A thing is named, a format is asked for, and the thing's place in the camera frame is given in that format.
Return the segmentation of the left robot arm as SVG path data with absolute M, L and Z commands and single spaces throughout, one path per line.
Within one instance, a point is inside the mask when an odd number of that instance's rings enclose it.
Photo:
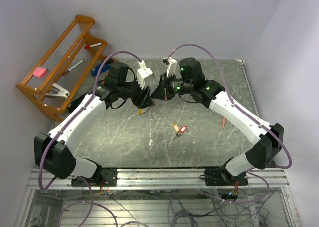
M 78 107 L 60 125 L 48 134 L 39 133 L 34 138 L 35 163 L 39 168 L 48 171 L 59 179 L 71 175 L 83 176 L 91 186 L 101 182 L 102 174 L 98 164 L 88 159 L 76 158 L 71 149 L 76 141 L 100 114 L 119 98 L 130 99 L 137 108 L 144 109 L 153 105 L 150 88 L 145 80 L 153 76 L 144 61 L 138 63 L 137 76 L 126 82 L 130 67 L 121 62 L 110 65 L 108 76 L 103 82 L 97 83 L 88 92 Z

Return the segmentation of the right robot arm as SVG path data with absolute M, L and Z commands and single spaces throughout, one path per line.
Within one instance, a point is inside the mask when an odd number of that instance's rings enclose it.
M 232 157 L 216 168 L 206 179 L 231 185 L 237 177 L 253 168 L 265 169 L 281 151 L 284 129 L 280 124 L 271 125 L 255 116 L 235 101 L 226 89 L 215 80 L 207 80 L 199 61 L 185 58 L 177 62 L 163 59 L 166 73 L 161 74 L 159 85 L 151 98 L 171 100 L 176 95 L 189 94 L 195 103 L 200 103 L 229 120 L 253 145 L 248 151 Z

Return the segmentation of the large keyring with yellow handle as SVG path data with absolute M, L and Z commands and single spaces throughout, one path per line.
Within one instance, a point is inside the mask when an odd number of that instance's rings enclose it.
M 149 106 L 149 107 L 144 108 L 144 109 L 138 109 L 138 115 L 139 116 L 148 116 L 152 112 L 153 108 L 154 108 L 154 105 Z

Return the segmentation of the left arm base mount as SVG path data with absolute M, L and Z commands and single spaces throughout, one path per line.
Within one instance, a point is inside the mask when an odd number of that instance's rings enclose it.
M 90 186 L 97 187 L 114 187 L 117 184 L 117 169 L 115 168 L 98 168 L 98 170 L 94 173 L 93 177 L 86 178 L 83 177 L 87 181 Z M 83 179 L 78 176 L 70 176 L 71 186 L 72 187 L 85 187 L 87 186 Z

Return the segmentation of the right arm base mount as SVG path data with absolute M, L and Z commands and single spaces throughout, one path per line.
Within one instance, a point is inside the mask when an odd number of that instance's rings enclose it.
M 206 186 L 247 186 L 248 180 L 246 173 L 243 172 L 238 176 L 233 177 L 223 167 L 208 167 L 205 168 L 204 174 L 199 178 L 205 181 Z

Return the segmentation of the red key tag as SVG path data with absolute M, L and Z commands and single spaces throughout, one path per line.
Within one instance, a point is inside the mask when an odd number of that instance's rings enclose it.
M 185 133 L 186 131 L 187 131 L 187 126 L 183 126 L 183 127 L 179 130 L 180 133 Z

